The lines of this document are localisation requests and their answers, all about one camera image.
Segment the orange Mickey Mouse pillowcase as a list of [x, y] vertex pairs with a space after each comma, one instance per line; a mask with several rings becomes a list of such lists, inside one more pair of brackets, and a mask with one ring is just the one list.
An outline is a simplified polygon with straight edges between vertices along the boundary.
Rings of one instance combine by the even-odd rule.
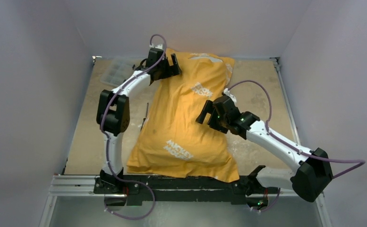
[[228, 151], [226, 135], [196, 122], [206, 101], [223, 93], [235, 60], [173, 49], [167, 54], [176, 55], [182, 72], [161, 80], [128, 158], [127, 172], [205, 176], [226, 183], [238, 180], [237, 162]]

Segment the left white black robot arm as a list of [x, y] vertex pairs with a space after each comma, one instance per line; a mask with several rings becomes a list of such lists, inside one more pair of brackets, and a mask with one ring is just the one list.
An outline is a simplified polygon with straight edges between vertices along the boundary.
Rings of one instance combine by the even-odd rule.
[[168, 79], [182, 73], [176, 54], [167, 55], [161, 47], [152, 47], [149, 54], [132, 75], [112, 90], [100, 93], [96, 121], [104, 135], [104, 164], [100, 184], [111, 193], [124, 187], [121, 161], [122, 139], [130, 124], [130, 99], [154, 81]]

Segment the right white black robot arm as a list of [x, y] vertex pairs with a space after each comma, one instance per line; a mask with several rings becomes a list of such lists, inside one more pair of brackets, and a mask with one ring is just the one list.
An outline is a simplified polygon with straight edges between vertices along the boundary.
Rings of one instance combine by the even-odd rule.
[[207, 114], [211, 115], [207, 122], [210, 128], [253, 142], [288, 166], [288, 169], [258, 166], [247, 176], [247, 194], [274, 187], [293, 190], [303, 200], [314, 202], [332, 181], [332, 168], [323, 149], [311, 150], [267, 128], [255, 114], [241, 112], [228, 95], [206, 100], [196, 122], [202, 124]]

